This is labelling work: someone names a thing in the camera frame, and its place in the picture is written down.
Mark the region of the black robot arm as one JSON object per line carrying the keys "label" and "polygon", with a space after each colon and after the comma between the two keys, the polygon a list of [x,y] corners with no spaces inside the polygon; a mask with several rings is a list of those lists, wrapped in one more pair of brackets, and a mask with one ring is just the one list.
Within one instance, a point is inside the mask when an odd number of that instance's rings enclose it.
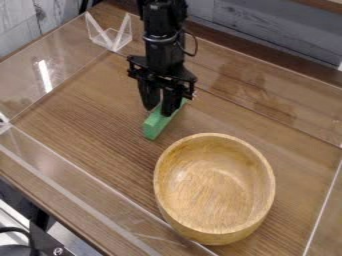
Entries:
{"label": "black robot arm", "polygon": [[141,102],[147,110],[161,105],[161,115],[169,117],[180,108],[182,99],[192,99],[196,76],[184,67],[187,31],[186,0],[137,0],[144,25],[145,55],[129,55],[128,76],[137,81]]}

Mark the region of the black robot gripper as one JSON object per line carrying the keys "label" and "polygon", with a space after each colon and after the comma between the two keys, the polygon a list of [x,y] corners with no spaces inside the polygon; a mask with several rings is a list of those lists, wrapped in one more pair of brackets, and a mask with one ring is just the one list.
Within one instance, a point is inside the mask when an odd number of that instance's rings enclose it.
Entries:
{"label": "black robot gripper", "polygon": [[145,55],[129,55],[128,76],[137,81],[144,108],[151,111],[160,102],[161,114],[169,117],[179,109],[182,98],[191,99],[195,83],[194,73],[184,67],[184,57],[194,56],[184,49],[186,38],[176,36],[164,40],[145,39]]}

